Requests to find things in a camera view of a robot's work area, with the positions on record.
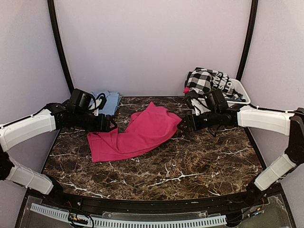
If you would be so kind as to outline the pink trousers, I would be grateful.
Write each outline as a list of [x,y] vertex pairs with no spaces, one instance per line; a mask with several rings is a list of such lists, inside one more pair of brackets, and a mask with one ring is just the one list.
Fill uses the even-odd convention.
[[87,135],[92,162],[113,162],[143,155],[168,141],[181,122],[176,114],[151,102],[142,111],[132,114],[125,132],[118,129]]

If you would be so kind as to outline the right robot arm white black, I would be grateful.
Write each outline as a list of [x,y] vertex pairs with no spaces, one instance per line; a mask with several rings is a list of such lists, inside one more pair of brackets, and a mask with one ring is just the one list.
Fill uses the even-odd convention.
[[178,127],[199,131],[215,125],[254,128],[288,138],[288,145],[283,153],[247,185],[241,200],[247,206],[253,206],[274,183],[279,182],[304,162],[304,110],[302,108],[295,111],[278,111],[235,104],[222,111],[186,115]]

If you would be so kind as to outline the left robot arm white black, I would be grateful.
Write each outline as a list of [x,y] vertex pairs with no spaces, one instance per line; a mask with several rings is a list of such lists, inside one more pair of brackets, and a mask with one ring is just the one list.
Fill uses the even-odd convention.
[[56,181],[15,161],[8,154],[14,146],[33,137],[62,128],[82,128],[88,132],[109,132],[117,128],[110,115],[95,115],[93,110],[70,108],[49,103],[35,114],[0,126],[0,179],[36,190],[57,207],[67,203],[67,196],[55,189]]

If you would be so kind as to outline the white plastic laundry bin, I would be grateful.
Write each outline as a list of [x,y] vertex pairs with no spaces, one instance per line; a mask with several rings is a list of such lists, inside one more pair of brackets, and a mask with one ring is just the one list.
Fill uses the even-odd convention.
[[[211,89],[220,89],[229,107],[234,104],[248,105],[251,102],[244,87],[236,79],[228,79],[225,84],[222,81],[214,81]],[[188,106],[193,109],[193,114],[199,115],[210,111],[203,95],[200,95],[197,99],[189,98],[189,100]]]

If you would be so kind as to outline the folded light blue shirt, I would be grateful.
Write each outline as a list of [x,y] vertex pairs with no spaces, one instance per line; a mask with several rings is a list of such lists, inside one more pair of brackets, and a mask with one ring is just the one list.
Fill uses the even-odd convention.
[[98,110],[98,114],[105,114],[105,115],[111,115],[114,116],[117,109],[118,105],[122,99],[122,96],[118,92],[109,92],[107,90],[104,91],[97,91],[97,92],[92,92],[93,96],[95,99],[99,99],[99,95],[103,93],[106,97],[106,103],[102,109]]

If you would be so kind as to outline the black white checkered shirt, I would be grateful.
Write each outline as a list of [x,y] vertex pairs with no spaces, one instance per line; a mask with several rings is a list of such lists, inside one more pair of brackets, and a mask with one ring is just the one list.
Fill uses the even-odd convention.
[[197,94],[205,94],[211,90],[212,75],[205,68],[196,68],[189,72],[184,85],[184,93],[194,91]]

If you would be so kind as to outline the black shirt white lettering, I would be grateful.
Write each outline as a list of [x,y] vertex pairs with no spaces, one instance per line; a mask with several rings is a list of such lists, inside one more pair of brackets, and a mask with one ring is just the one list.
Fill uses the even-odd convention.
[[235,87],[227,73],[211,70],[211,87],[220,89],[227,100],[241,101],[243,95],[235,90]]

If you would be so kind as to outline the black curved front rail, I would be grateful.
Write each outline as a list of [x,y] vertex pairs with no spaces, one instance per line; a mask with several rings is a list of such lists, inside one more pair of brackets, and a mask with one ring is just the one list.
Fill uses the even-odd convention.
[[54,205],[56,204],[74,210],[79,209],[92,214],[102,214],[105,211],[140,214],[147,212],[156,214],[167,212],[194,212],[200,210],[233,213],[250,206],[240,200],[233,200],[233,197],[243,197],[244,195],[244,193],[237,193],[228,196],[202,199],[136,201],[102,199],[57,192],[56,195],[46,196],[45,201]]

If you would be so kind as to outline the right black corner post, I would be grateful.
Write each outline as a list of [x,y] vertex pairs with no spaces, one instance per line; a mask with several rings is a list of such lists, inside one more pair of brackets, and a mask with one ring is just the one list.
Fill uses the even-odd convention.
[[251,7],[250,7],[250,14],[249,14],[249,19],[248,19],[246,37],[245,37],[245,41],[244,41],[242,55],[241,55],[241,58],[240,58],[240,63],[239,63],[237,74],[236,74],[236,80],[238,80],[238,81],[241,81],[241,79],[243,77],[243,73],[245,71],[247,58],[248,58],[248,55],[249,55],[251,41],[252,41],[254,28],[255,28],[258,2],[259,2],[259,0],[252,0],[251,1]]

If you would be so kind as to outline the black corner post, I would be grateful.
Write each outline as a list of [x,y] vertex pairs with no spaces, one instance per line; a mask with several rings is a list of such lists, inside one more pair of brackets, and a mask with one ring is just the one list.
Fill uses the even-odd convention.
[[65,52],[64,52],[64,48],[63,48],[63,43],[61,40],[61,35],[60,35],[60,31],[59,31],[59,23],[57,20],[57,14],[56,14],[56,9],[55,9],[55,1],[47,0],[47,6],[48,6],[51,27],[52,27],[52,31],[53,31],[53,36],[54,36],[55,45],[57,48],[59,61],[60,61],[61,67],[62,67],[66,85],[68,87],[70,94],[72,94],[72,92],[74,90],[74,85],[72,82],[71,74],[68,69],[68,64],[67,64],[67,60],[66,60],[66,56],[65,56]]
[[245,37],[245,41],[244,41],[242,55],[241,55],[241,58],[240,58],[240,63],[239,63],[237,74],[236,74],[236,80],[238,80],[238,81],[241,81],[241,79],[243,77],[243,73],[245,71],[247,58],[248,58],[248,55],[249,55],[251,41],[252,41],[254,28],[255,28],[258,2],[259,2],[259,0],[252,0],[251,1],[251,7],[250,7],[250,14],[249,14],[249,19],[248,19],[246,37]]

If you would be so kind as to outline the left black corner post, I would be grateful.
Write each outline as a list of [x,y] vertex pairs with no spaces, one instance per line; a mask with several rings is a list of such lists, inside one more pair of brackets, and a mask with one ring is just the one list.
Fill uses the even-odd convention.
[[60,31],[59,31],[59,23],[57,20],[57,14],[56,14],[56,9],[55,9],[55,1],[47,0],[47,6],[48,6],[51,27],[52,27],[52,31],[53,31],[53,36],[54,36],[55,45],[57,48],[59,61],[60,61],[61,67],[62,67],[66,85],[68,87],[70,94],[72,94],[72,92],[74,90],[74,85],[72,82],[71,74],[68,69],[68,64],[67,64],[67,60],[66,60],[66,56],[65,56],[65,52],[64,52],[64,48],[63,48],[63,43],[61,40],[61,35],[60,35]]

